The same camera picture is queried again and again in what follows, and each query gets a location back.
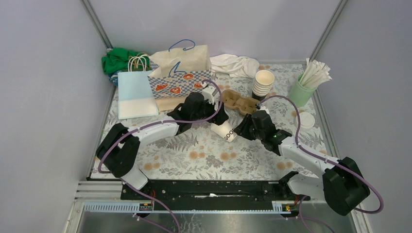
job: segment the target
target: stacked cup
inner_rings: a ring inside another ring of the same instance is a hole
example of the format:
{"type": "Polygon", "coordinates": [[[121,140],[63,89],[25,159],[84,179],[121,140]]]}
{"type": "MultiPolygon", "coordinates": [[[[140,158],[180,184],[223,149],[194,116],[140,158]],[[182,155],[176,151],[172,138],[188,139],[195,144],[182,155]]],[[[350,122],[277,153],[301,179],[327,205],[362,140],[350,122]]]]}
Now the stacked cup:
{"type": "Polygon", "coordinates": [[[261,70],[256,73],[252,87],[252,98],[261,101],[270,92],[275,76],[272,72],[261,70]]]}

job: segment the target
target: white towel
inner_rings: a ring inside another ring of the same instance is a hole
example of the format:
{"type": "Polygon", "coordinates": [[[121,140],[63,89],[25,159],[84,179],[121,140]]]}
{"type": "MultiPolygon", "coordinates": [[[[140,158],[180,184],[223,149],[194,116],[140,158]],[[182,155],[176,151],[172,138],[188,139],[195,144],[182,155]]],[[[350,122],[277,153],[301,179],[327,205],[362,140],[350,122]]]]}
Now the white towel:
{"type": "Polygon", "coordinates": [[[211,57],[210,61],[212,63],[212,74],[221,72],[229,74],[232,78],[254,78],[259,69],[259,62],[250,57],[222,54],[211,57]]]}

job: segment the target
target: green cup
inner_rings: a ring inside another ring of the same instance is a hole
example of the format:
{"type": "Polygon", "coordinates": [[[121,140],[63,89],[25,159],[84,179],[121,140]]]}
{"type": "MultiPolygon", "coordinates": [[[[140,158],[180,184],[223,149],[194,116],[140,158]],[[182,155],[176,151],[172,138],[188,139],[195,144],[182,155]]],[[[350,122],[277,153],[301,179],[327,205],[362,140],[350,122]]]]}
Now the green cup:
{"type": "Polygon", "coordinates": [[[296,104],[298,108],[303,107],[312,97],[313,93],[316,91],[316,88],[306,88],[303,87],[299,80],[303,74],[299,75],[296,80],[296,83],[293,85],[291,91],[289,92],[288,97],[296,104]]]}

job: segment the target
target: egg carton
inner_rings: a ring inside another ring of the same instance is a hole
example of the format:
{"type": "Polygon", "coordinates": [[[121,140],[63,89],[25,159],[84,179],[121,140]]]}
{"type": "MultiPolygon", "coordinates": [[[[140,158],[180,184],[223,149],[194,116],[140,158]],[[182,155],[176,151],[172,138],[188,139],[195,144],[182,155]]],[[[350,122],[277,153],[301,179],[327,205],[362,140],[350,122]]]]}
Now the egg carton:
{"type": "Polygon", "coordinates": [[[223,91],[222,99],[226,108],[239,109],[242,115],[256,112],[256,104],[259,103],[252,97],[242,97],[239,92],[230,89],[223,91]]]}

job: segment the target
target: blue bag handle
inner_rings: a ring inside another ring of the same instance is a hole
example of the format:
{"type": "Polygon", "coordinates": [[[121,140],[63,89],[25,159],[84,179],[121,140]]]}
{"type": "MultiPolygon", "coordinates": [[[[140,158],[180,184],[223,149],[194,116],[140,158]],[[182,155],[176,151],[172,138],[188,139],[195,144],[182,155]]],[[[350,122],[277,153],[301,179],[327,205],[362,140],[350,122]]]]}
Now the blue bag handle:
{"type": "Polygon", "coordinates": [[[176,43],[174,43],[172,46],[170,46],[170,48],[169,48],[169,52],[170,52],[170,50],[173,48],[173,46],[175,46],[175,45],[177,45],[177,44],[179,44],[180,42],[182,42],[182,41],[185,41],[185,40],[187,40],[187,41],[191,41],[192,43],[193,43],[193,47],[191,47],[191,48],[183,48],[183,51],[188,51],[188,50],[191,50],[192,48],[194,48],[195,46],[196,46],[196,43],[193,41],[193,40],[189,40],[189,39],[183,39],[183,40],[179,40],[179,41],[177,41],[176,43]]]}
{"type": "Polygon", "coordinates": [[[170,69],[170,71],[169,71],[169,76],[170,76],[170,73],[172,72],[173,68],[174,68],[173,74],[175,74],[175,73],[184,73],[184,74],[187,74],[186,71],[177,70],[177,68],[179,67],[179,65],[180,65],[180,62],[176,63],[176,64],[170,69]]]}

